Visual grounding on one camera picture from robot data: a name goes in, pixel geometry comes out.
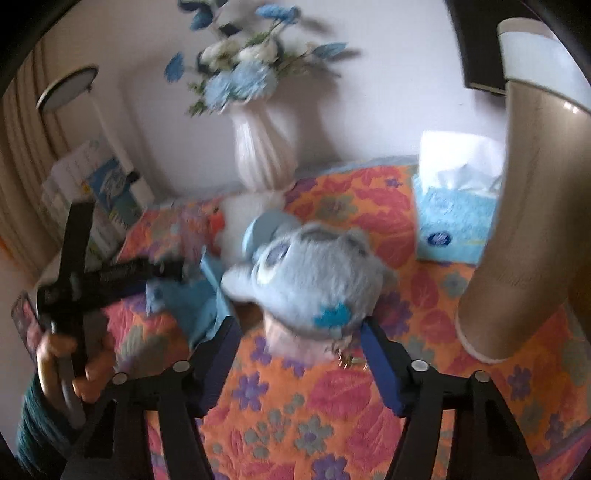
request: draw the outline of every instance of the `beige tube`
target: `beige tube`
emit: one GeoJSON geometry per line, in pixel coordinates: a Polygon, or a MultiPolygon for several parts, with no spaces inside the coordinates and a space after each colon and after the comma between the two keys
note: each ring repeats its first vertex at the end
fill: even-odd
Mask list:
{"type": "Polygon", "coordinates": [[[567,298],[591,249],[591,116],[510,81],[506,180],[496,227],[460,299],[466,350],[495,363],[516,353],[567,298]]]}

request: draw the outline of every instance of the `sleeve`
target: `sleeve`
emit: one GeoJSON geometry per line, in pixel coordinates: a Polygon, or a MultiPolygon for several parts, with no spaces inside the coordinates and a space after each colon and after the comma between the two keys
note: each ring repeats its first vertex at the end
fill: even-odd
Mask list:
{"type": "Polygon", "coordinates": [[[45,398],[35,374],[25,393],[17,460],[35,480],[59,480],[78,432],[45,398]]]}

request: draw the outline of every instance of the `white vase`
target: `white vase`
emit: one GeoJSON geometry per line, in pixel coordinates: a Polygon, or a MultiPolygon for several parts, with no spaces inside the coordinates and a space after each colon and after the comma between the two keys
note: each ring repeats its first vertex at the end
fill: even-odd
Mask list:
{"type": "Polygon", "coordinates": [[[271,122],[265,100],[233,103],[229,113],[235,129],[236,168],[244,186],[251,192],[290,190],[296,153],[271,122]]]}

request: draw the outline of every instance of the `curtain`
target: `curtain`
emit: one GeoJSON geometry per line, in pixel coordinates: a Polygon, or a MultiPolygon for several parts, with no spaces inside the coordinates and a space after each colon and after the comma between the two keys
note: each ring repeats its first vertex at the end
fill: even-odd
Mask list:
{"type": "Polygon", "coordinates": [[[57,117],[42,117],[36,109],[49,83],[42,39],[0,105],[0,237],[32,280],[61,244],[57,225],[41,206],[42,183],[54,162],[69,151],[57,117]]]}

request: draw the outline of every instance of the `white flower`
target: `white flower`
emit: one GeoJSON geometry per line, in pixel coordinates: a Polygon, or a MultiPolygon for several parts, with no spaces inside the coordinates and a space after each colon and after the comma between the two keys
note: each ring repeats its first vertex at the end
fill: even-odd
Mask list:
{"type": "Polygon", "coordinates": [[[214,72],[232,70],[233,59],[240,51],[240,44],[232,37],[208,46],[201,54],[200,62],[214,72]]]}
{"type": "Polygon", "coordinates": [[[258,45],[243,48],[238,54],[238,61],[258,60],[271,64],[276,61],[278,53],[277,42],[275,40],[267,40],[258,45]]]}

